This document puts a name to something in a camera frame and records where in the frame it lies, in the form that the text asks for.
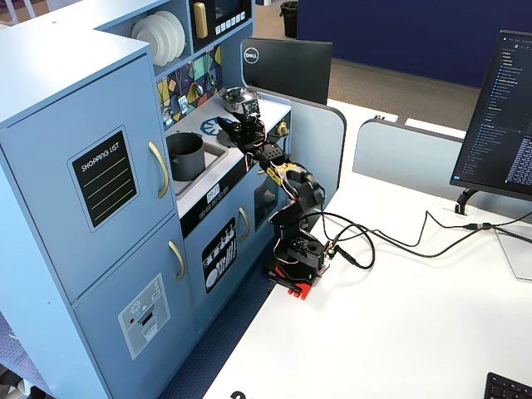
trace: white plate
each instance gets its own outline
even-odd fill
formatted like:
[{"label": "white plate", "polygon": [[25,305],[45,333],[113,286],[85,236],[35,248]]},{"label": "white plate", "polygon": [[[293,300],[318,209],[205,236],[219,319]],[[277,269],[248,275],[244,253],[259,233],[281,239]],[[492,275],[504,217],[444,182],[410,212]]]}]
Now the white plate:
[{"label": "white plate", "polygon": [[166,36],[168,37],[168,42],[170,43],[170,54],[168,56],[168,60],[166,61],[172,61],[175,58],[175,54],[177,53],[177,35],[175,35],[175,31],[172,27],[172,24],[169,23],[168,20],[165,17],[162,17],[161,15],[149,15],[147,19],[153,19],[154,21],[157,21],[165,30]]},{"label": "white plate", "polygon": [[183,53],[183,50],[185,49],[185,30],[183,29],[183,25],[181,25],[180,20],[178,17],[176,17],[174,14],[168,11],[158,11],[155,13],[155,15],[161,15],[162,17],[166,18],[168,22],[172,25],[174,28],[175,36],[177,38],[177,52],[175,54],[175,57],[180,57]]},{"label": "white plate", "polygon": [[151,44],[153,63],[163,67],[170,56],[170,41],[165,29],[153,19],[144,18],[133,26],[131,37]]},{"label": "white plate", "polygon": [[213,270],[209,273],[209,277],[207,277],[207,280],[205,281],[205,287],[207,287],[207,289],[210,289],[214,285],[214,283],[216,283],[216,280],[218,280],[218,276],[218,269],[213,268]]}]

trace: chalkboard label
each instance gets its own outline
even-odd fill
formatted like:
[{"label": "chalkboard label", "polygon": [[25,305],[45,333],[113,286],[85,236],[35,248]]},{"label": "chalkboard label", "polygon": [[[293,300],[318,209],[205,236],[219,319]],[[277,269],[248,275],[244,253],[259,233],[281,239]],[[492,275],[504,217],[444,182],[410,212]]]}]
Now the chalkboard label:
[{"label": "chalkboard label", "polygon": [[122,131],[72,162],[93,227],[137,193]]}]

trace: trash can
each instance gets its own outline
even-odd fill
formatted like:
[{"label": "trash can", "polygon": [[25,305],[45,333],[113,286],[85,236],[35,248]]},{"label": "trash can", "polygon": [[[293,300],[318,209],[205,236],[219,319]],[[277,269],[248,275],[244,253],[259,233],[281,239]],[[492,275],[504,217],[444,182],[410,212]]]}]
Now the trash can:
[{"label": "trash can", "polygon": [[298,35],[299,2],[284,2],[281,4],[280,17],[284,17],[284,35],[293,39]]}]

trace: robotic arm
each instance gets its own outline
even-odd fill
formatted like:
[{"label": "robotic arm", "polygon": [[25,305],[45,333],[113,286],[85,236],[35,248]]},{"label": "robotic arm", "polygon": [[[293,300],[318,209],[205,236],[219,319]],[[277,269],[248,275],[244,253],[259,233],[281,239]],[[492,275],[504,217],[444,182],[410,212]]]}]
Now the robotic arm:
[{"label": "robotic arm", "polygon": [[253,110],[252,115],[234,114],[238,122],[219,117],[218,123],[242,151],[246,163],[249,159],[257,161],[289,198],[288,205],[269,219],[278,236],[273,250],[278,263],[268,271],[268,276],[287,287],[288,293],[305,299],[324,271],[328,244],[322,245],[306,231],[302,219],[309,210],[323,204],[324,190],[308,170],[293,163],[274,139],[266,136],[258,104],[254,104]]}]

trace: desk partition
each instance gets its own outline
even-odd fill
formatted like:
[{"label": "desk partition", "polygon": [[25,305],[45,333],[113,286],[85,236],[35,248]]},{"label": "desk partition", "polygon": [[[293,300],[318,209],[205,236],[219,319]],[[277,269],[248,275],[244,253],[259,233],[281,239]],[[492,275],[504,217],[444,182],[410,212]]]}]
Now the desk partition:
[{"label": "desk partition", "polygon": [[[462,139],[403,124],[373,120],[358,132],[353,172],[449,200],[463,191],[451,186]],[[479,192],[468,205],[519,218],[532,210],[529,201]]]}]

